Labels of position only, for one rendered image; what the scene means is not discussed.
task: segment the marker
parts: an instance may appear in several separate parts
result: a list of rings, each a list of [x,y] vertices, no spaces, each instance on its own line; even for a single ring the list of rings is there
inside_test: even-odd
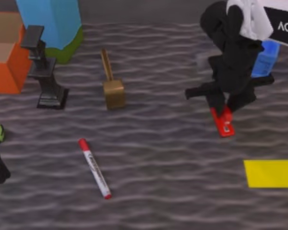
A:
[[[105,199],[110,199],[112,198],[110,189],[103,177],[103,175],[101,174],[101,171],[92,155],[92,152],[90,151],[90,148],[88,147],[88,144],[86,142],[86,140],[84,138],[79,139],[78,141],[80,148],[82,149],[82,152],[85,156],[85,159],[88,163],[88,165],[90,166],[90,169],[92,171],[93,176],[95,177],[95,180],[97,182],[97,185],[103,195],[103,197]]]

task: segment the green block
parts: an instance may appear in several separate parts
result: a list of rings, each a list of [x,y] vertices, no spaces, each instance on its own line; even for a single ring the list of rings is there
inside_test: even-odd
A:
[[[46,56],[53,57],[57,59],[59,64],[67,64],[73,54],[76,52],[76,49],[80,46],[83,41],[83,30],[82,26],[79,28],[75,38],[69,43],[63,50],[56,48],[46,48]]]

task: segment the yellow sticky note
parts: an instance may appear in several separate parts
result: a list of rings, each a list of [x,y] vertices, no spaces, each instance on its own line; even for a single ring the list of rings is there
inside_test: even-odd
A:
[[[244,160],[249,188],[288,188],[288,160]]]

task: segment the orange box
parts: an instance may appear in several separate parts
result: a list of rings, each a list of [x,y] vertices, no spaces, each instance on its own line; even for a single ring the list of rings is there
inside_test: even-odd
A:
[[[0,93],[21,93],[24,86],[32,62],[20,47],[24,33],[19,13],[0,12]]]

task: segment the wooden handle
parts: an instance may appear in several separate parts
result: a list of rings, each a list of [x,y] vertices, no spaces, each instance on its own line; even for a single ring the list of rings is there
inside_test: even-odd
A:
[[[105,49],[101,50],[101,57],[102,57],[102,64],[103,64],[105,72],[106,72],[107,80],[112,81],[113,80],[113,73],[112,73],[109,57],[108,57],[107,51]]]

